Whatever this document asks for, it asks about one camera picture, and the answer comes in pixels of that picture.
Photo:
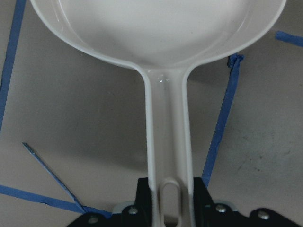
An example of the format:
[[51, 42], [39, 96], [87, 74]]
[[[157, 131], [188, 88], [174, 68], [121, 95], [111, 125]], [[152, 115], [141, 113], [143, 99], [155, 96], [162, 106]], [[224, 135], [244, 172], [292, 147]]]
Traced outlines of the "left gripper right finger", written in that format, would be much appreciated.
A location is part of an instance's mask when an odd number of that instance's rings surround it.
[[194, 177], [194, 217], [197, 227], [230, 227], [233, 211], [223, 203], [215, 203], [202, 178]]

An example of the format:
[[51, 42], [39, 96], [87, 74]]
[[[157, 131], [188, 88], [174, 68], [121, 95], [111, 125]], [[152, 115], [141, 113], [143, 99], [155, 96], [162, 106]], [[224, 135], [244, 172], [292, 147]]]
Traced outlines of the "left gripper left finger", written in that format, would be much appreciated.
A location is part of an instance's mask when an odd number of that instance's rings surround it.
[[123, 227], [153, 227], [152, 192], [147, 177], [137, 181], [136, 195], [133, 205], [122, 211]]

